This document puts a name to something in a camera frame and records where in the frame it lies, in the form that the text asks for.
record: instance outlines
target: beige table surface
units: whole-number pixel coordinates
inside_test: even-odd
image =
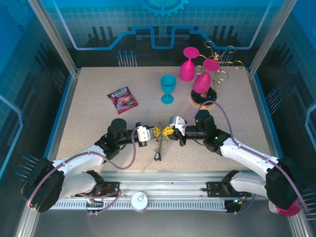
[[[247,78],[246,70],[222,67],[230,74],[227,81],[217,86],[217,101],[227,112],[235,137],[246,145],[270,154],[258,110]],[[165,105],[160,98],[163,92],[160,78],[166,74],[176,76],[177,84],[172,93],[174,102]],[[82,68],[70,107],[57,158],[66,158],[94,144],[107,132],[115,118],[123,118],[127,129],[136,122],[142,125],[168,124],[173,115],[189,120],[197,109],[190,100],[192,82],[181,81],[179,67],[126,67]],[[107,97],[108,94],[128,86],[139,105],[120,115]],[[213,106],[210,113],[218,128],[228,132],[221,111]],[[127,171],[230,171],[245,170],[243,165],[231,159],[209,152],[205,147],[187,141],[184,147],[178,141],[170,141],[163,149],[162,161],[154,161],[157,142],[151,140],[147,147],[136,150],[136,161]],[[126,146],[112,161],[126,166],[132,159],[132,146]],[[110,164],[93,167],[97,171],[117,170]]]

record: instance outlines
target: candy bag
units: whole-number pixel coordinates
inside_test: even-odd
[[[123,87],[116,92],[108,94],[110,100],[114,104],[118,114],[121,114],[131,108],[138,106],[134,96],[130,93],[128,86]]]

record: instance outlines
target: blue goblet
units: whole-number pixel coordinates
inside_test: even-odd
[[[161,101],[164,104],[171,104],[173,102],[173,96],[170,95],[176,87],[176,78],[173,75],[165,75],[161,78],[161,88],[165,95],[162,96]]]

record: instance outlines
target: black bracket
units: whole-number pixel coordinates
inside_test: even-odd
[[[107,182],[104,181],[104,179],[94,170],[87,171],[88,174],[90,174],[96,181],[96,185],[94,189],[86,193],[89,196],[103,196],[110,193],[114,193],[119,190],[119,182]],[[109,197],[116,198],[119,194],[113,194]]]
[[[222,182],[207,182],[206,189],[202,189],[207,192],[208,198],[242,198],[245,196],[244,192],[231,192],[230,194],[225,192]],[[251,193],[246,193],[247,197],[251,197]]]

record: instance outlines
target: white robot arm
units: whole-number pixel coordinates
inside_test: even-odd
[[[195,126],[188,126],[182,118],[171,117],[170,126],[173,128],[173,133],[168,137],[171,140],[179,140],[180,146],[184,146],[188,139],[203,139],[204,145],[211,152],[231,158],[255,172],[255,174],[244,174],[233,170],[228,173],[222,180],[222,188],[227,194],[233,195],[235,192],[258,194],[269,198],[276,206],[288,209],[297,199],[297,195],[273,163],[282,166],[299,191],[304,189],[299,172],[290,159],[279,160],[233,140],[230,134],[217,129],[213,117],[207,110],[200,110],[195,121]],[[80,193],[98,195],[104,188],[104,180],[93,171],[87,173],[83,171],[104,162],[111,162],[110,160],[119,153],[120,146],[132,144],[132,138],[138,142],[139,147],[146,146],[147,141],[154,139],[153,127],[141,126],[137,123],[135,130],[126,130],[126,122],[123,119],[113,120],[106,135],[89,149],[75,155],[77,157],[70,162],[68,162],[69,158],[53,162],[40,160],[26,179],[22,194],[27,199],[31,199],[32,206],[38,212],[48,210],[57,200],[71,195]],[[34,190],[40,181],[57,167],[58,169],[34,195]]]

